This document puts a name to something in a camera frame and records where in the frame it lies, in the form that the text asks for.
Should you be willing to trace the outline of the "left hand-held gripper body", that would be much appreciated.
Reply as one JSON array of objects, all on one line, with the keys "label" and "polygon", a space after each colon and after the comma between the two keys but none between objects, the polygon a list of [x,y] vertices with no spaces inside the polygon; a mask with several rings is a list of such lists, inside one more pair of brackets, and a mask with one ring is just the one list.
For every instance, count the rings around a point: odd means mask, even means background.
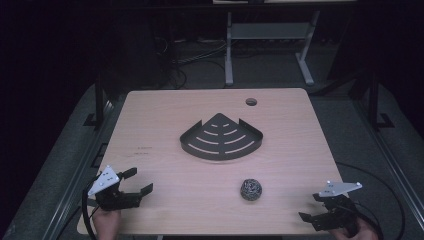
[{"label": "left hand-held gripper body", "polygon": [[124,193],[119,190],[121,181],[125,179],[120,179],[118,173],[107,165],[88,190],[87,195],[94,196],[102,210],[114,211],[140,206],[142,199],[140,193]]}]

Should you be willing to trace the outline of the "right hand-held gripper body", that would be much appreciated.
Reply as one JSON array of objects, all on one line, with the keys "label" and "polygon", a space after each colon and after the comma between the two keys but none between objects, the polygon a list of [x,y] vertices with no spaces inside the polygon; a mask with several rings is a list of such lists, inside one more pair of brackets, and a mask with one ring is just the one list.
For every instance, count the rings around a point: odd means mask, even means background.
[{"label": "right hand-held gripper body", "polygon": [[317,222],[320,230],[332,230],[345,228],[347,231],[357,231],[356,218],[358,211],[353,201],[347,197],[347,193],[358,190],[362,187],[359,182],[344,183],[328,180],[325,187],[319,191],[322,197],[329,197],[329,200],[322,202],[328,210],[327,213],[319,215]]}]

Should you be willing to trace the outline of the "steel wool scouring ball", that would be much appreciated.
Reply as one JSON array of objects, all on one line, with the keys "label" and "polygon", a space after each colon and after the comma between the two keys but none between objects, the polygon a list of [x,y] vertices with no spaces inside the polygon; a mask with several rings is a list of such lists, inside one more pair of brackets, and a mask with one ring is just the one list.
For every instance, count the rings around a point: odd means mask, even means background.
[{"label": "steel wool scouring ball", "polygon": [[240,187],[240,195],[244,200],[256,201],[262,195],[262,185],[256,179],[245,179]]}]

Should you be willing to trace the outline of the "black metal corner shelf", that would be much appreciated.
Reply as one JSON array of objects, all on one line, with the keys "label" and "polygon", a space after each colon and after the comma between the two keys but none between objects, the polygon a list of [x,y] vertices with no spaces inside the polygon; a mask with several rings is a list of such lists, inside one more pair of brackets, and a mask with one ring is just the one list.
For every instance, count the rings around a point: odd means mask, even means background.
[{"label": "black metal corner shelf", "polygon": [[263,133],[240,119],[235,122],[217,113],[206,123],[194,124],[180,136],[181,148],[195,157],[211,161],[227,161],[256,151]]}]

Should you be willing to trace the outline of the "person's left hand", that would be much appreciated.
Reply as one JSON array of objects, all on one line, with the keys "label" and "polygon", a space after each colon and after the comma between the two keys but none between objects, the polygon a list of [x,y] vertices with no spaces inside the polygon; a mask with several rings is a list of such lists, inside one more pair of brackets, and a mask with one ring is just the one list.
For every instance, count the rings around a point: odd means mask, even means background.
[{"label": "person's left hand", "polygon": [[98,209],[93,214],[93,223],[98,240],[117,240],[121,224],[121,211]]}]

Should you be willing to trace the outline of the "person's right hand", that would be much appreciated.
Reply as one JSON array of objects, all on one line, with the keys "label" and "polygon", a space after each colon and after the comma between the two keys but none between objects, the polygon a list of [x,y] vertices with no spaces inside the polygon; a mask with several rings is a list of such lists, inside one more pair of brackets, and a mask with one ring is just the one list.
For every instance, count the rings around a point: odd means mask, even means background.
[{"label": "person's right hand", "polygon": [[376,231],[363,219],[357,219],[358,233],[352,237],[344,229],[333,229],[329,233],[336,240],[379,240]]}]

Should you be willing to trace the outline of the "grey metal stand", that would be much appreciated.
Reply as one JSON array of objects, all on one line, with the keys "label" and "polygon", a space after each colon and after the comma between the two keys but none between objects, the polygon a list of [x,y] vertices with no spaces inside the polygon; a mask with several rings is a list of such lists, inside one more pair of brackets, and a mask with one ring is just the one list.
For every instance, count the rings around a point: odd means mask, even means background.
[{"label": "grey metal stand", "polygon": [[227,14],[225,85],[232,86],[233,64],[232,43],[234,40],[303,40],[302,50],[295,54],[296,61],[307,86],[315,84],[306,62],[306,57],[320,16],[319,11],[312,14],[309,22],[300,23],[236,23],[232,13]]}]

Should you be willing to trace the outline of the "aluminium rail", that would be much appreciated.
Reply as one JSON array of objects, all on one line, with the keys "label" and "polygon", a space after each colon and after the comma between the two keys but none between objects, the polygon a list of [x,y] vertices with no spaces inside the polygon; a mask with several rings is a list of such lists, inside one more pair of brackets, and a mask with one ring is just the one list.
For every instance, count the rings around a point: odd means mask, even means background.
[{"label": "aluminium rail", "polygon": [[97,172],[107,146],[104,124],[108,123],[113,109],[113,104],[106,100],[96,105],[96,112],[88,114],[85,118],[83,128],[88,130],[88,135],[84,141],[82,155],[77,158],[75,169],[66,179],[66,188],[54,208],[42,240],[57,240],[81,209],[82,192],[86,188],[87,178]]},{"label": "aluminium rail", "polygon": [[365,107],[359,101],[354,101],[353,106],[355,107],[361,120],[364,122],[364,125],[366,126],[370,136],[374,139],[378,148],[382,152],[382,155],[384,156],[384,159],[388,165],[389,171],[393,176],[394,181],[396,182],[396,185],[398,186],[403,199],[407,203],[418,225],[424,232],[424,203],[419,199],[418,194],[411,185],[401,166],[397,162],[395,155],[390,150],[385,139],[381,135],[381,131],[378,128],[373,127],[370,121],[368,120]]}]

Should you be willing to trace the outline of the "black frame post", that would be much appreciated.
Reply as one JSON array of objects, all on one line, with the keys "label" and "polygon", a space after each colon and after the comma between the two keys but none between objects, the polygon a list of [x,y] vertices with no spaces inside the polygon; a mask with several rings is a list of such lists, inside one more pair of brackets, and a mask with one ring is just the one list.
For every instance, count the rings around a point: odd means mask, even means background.
[{"label": "black frame post", "polygon": [[368,94],[368,121],[375,131],[381,128],[393,128],[394,124],[385,113],[378,111],[379,82],[375,73],[371,75]]},{"label": "black frame post", "polygon": [[95,91],[95,112],[90,113],[87,115],[84,126],[90,126],[94,127],[95,129],[99,129],[105,119],[105,107],[106,107],[106,99],[105,99],[105,92],[103,88],[103,77],[101,75],[98,75],[95,84],[94,84],[94,91]]}]

